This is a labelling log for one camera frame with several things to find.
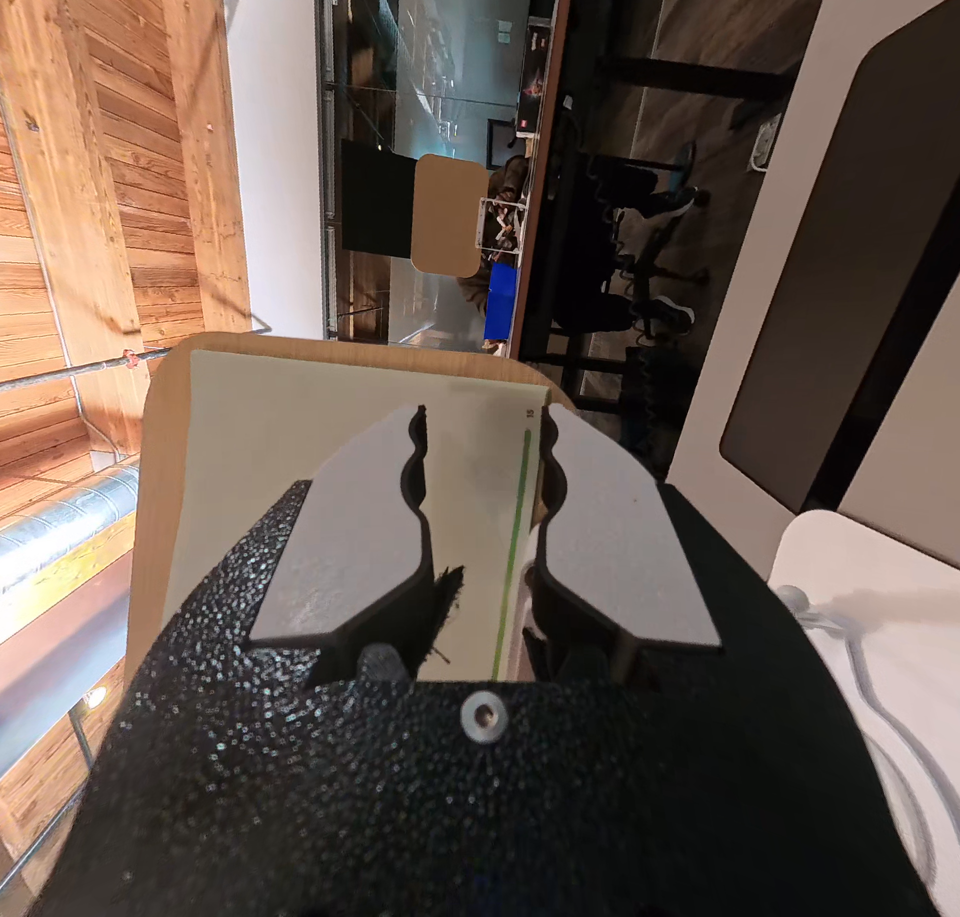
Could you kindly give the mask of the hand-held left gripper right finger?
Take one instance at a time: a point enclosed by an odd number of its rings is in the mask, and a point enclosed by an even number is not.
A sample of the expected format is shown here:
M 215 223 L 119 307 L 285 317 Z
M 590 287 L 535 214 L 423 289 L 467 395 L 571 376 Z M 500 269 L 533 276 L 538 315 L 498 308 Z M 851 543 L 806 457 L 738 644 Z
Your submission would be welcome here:
M 721 637 L 657 481 L 561 405 L 543 409 L 532 613 L 550 643 L 715 651 Z

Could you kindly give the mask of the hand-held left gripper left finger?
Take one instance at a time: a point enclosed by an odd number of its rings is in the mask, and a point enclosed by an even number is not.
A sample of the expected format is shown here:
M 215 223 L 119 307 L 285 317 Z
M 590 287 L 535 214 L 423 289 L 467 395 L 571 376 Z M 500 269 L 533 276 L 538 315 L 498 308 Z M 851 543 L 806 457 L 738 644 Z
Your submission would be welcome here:
M 341 446 L 315 473 L 249 640 L 357 659 L 371 644 L 424 659 L 439 598 L 422 506 L 424 405 L 404 405 Z

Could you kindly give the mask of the pale green instruction booklet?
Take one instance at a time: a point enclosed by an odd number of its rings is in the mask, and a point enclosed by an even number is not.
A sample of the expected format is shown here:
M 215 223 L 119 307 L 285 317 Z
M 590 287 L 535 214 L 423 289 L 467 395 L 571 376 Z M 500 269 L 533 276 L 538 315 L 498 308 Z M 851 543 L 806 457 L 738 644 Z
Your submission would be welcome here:
M 185 490 L 161 622 L 296 480 L 390 413 L 424 406 L 434 565 L 463 568 L 427 680 L 507 679 L 537 484 L 544 383 L 268 356 L 190 357 Z

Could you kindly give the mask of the light wooden desk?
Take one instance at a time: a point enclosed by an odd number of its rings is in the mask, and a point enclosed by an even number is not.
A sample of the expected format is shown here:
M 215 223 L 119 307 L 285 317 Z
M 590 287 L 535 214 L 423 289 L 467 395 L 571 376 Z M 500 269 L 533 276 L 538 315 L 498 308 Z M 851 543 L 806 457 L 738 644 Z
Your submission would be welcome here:
M 166 623 L 162 603 L 174 562 L 186 485 L 192 396 L 189 364 L 193 353 L 198 351 L 377 368 L 454 380 L 542 385 L 547 388 L 549 403 L 574 409 L 571 398 L 554 381 L 530 366 L 476 352 L 225 331 L 203 332 L 176 345 L 152 376 L 143 415 L 126 641 L 126 688 L 133 682 L 147 651 Z

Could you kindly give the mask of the white partition with dark panels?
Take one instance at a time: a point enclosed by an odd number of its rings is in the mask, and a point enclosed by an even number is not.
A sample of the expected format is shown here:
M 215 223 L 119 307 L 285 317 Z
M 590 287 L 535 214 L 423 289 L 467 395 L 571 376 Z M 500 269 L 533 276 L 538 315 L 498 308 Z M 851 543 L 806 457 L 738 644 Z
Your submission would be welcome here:
M 822 0 L 668 483 L 761 575 L 807 510 L 958 567 L 959 0 Z

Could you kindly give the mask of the blue storage bin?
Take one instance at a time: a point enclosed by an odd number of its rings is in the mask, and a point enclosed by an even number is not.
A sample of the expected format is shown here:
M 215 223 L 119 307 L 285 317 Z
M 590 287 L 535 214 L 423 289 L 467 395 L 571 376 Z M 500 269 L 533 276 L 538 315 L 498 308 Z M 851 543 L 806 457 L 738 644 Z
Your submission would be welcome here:
M 507 341 L 510 337 L 518 293 L 518 271 L 504 262 L 492 264 L 486 296 L 484 338 Z

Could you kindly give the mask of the grey sprinkler pipe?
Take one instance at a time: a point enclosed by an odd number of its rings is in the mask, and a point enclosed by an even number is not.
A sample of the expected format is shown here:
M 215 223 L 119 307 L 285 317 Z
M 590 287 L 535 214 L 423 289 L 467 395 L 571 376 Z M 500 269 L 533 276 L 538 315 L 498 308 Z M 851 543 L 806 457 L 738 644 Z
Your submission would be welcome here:
M 174 346 L 149 347 L 142 351 L 133 351 L 127 348 L 119 357 L 67 366 L 52 371 L 42 371 L 30 375 L 19 376 L 17 378 L 2 381 L 1 393 L 13 393 L 19 390 L 24 390 L 34 386 L 41 386 L 48 383 L 74 381 L 78 378 L 100 374 L 105 371 L 113 371 L 116 369 L 133 371 L 141 364 L 164 359 L 174 350 L 174 348 Z

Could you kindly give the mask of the light wooden chair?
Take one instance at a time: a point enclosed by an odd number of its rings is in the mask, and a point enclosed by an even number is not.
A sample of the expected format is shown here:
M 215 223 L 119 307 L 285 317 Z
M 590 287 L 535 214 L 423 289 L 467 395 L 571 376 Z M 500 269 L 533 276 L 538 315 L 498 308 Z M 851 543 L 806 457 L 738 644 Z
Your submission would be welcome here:
M 410 258 L 417 271 L 456 279 L 475 274 L 488 187 L 488 171 L 478 162 L 434 154 L 416 162 Z

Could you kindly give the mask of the black screen panel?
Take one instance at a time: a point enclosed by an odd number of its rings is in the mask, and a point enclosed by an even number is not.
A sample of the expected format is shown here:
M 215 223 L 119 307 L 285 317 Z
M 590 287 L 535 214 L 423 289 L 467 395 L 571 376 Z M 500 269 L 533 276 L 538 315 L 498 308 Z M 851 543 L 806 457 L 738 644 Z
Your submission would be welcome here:
M 340 155 L 342 249 L 409 260 L 417 161 L 348 139 Z

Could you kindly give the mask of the long brown-edged table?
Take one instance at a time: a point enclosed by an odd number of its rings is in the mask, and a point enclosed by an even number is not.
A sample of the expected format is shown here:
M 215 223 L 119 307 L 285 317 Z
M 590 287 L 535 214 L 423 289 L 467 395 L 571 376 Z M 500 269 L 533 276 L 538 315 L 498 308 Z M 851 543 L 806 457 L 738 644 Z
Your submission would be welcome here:
M 638 0 L 556 0 L 544 97 L 531 157 L 530 209 L 518 264 L 508 351 L 530 365 L 588 370 L 588 333 L 550 317 L 563 240 L 575 191 L 584 131 L 602 97 L 617 88 L 736 103 L 733 128 L 783 105 L 796 84 L 802 56 L 778 71 L 628 54 L 618 50 L 618 25 Z

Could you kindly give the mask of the white power strip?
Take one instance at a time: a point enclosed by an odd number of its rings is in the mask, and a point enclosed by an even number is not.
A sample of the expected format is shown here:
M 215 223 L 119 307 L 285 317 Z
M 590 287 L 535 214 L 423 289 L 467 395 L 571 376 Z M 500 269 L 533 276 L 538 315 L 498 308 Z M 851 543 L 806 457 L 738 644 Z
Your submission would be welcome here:
M 764 121 L 758 128 L 749 157 L 749 169 L 753 172 L 765 173 L 769 167 L 773 150 L 776 145 L 784 114 Z

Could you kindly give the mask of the black toy set box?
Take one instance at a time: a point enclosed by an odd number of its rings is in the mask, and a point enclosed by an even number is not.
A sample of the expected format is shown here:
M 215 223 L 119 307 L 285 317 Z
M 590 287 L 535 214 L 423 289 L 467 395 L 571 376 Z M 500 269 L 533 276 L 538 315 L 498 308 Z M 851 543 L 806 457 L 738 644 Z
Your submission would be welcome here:
M 531 16 L 524 34 L 514 128 L 520 139 L 533 139 L 539 130 L 546 96 L 547 66 L 553 27 L 546 17 Z

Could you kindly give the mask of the silver ventilation duct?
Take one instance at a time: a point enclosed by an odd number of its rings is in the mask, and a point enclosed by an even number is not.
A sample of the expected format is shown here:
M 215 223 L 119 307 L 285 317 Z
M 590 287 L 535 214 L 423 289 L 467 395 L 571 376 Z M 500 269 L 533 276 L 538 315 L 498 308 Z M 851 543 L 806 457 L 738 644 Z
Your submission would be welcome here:
M 138 488 L 139 459 L 129 457 L 3 519 L 1 593 L 135 514 Z

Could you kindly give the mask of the white frame toy assembly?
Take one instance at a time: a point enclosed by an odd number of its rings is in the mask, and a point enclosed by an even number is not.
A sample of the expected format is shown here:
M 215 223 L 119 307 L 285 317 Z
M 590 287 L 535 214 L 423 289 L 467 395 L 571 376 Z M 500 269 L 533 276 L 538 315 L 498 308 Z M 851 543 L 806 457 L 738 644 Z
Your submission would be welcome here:
M 475 245 L 483 258 L 519 259 L 526 228 L 527 201 L 484 197 L 479 202 Z

